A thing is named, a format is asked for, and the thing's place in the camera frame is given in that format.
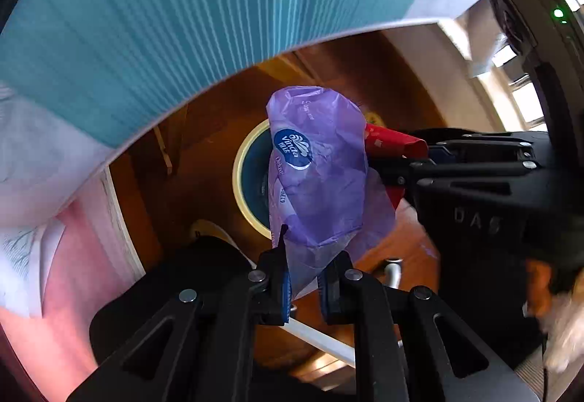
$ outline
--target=red object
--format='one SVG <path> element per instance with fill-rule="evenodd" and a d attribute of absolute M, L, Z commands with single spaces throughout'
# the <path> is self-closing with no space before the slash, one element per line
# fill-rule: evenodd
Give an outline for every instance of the red object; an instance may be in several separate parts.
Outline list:
<path fill-rule="evenodd" d="M 406 157 L 421 160 L 428 156 L 428 145 L 424 140 L 386 129 L 377 125 L 367 124 L 365 127 L 365 152 L 368 157 L 393 158 Z M 402 186 L 386 186 L 385 191 L 394 209 L 404 197 Z"/>

